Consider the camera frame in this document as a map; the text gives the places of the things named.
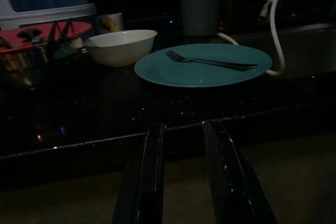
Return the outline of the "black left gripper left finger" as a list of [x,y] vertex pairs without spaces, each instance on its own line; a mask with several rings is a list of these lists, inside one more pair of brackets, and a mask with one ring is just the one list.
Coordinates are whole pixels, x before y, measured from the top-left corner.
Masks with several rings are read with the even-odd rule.
[[150,127],[124,173],[112,223],[162,223],[165,125]]

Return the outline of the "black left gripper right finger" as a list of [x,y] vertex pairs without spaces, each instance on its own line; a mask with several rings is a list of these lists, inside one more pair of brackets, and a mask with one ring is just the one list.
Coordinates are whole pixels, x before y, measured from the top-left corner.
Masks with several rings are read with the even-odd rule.
[[209,185],[217,223],[277,223],[252,165],[225,128],[202,123]]

